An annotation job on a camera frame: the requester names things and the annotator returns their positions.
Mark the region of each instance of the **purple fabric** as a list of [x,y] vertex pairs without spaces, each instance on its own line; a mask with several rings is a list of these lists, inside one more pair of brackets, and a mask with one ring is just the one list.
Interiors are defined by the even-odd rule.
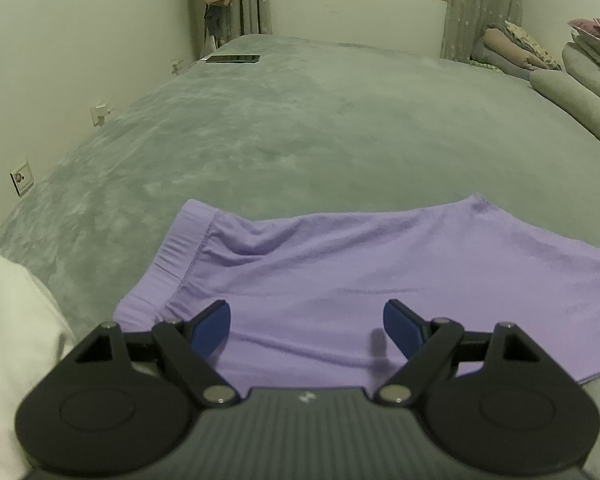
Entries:
[[404,362],[382,329],[397,298],[467,330],[518,323],[576,380],[600,375],[600,249],[525,224],[480,196],[407,212],[248,221],[191,200],[140,282],[122,329],[232,309],[216,369],[252,386],[364,386]]

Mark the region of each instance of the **triangular cutout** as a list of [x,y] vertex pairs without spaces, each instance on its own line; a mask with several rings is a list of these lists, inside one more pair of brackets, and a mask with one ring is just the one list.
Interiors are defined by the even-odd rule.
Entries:
[[509,334],[504,343],[505,361],[537,363],[540,358],[516,334]]
[[113,359],[111,353],[111,343],[109,337],[105,335],[98,336],[89,348],[87,348],[80,357],[78,357],[76,363],[97,363],[102,361],[111,361]]

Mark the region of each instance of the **gray curtain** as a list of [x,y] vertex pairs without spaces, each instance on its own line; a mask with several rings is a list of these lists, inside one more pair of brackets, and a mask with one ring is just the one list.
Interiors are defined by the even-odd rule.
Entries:
[[269,0],[231,0],[224,18],[225,41],[245,34],[272,34]]
[[471,50],[492,23],[520,25],[522,0],[449,0],[440,57],[467,62]]

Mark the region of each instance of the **mattress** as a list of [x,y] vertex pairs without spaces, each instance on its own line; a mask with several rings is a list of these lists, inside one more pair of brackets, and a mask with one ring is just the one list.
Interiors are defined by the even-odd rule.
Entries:
[[[0,229],[78,337],[112,315],[189,199],[259,220],[480,193],[600,247],[600,142],[524,80],[449,60],[245,36],[73,150]],[[586,386],[600,407],[600,380]],[[600,478],[600,439],[587,469]]]

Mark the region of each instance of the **white cloth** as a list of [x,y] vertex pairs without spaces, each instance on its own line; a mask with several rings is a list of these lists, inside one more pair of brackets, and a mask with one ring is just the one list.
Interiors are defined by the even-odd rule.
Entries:
[[46,287],[0,256],[0,480],[18,480],[27,473],[14,433],[16,409],[74,344]]

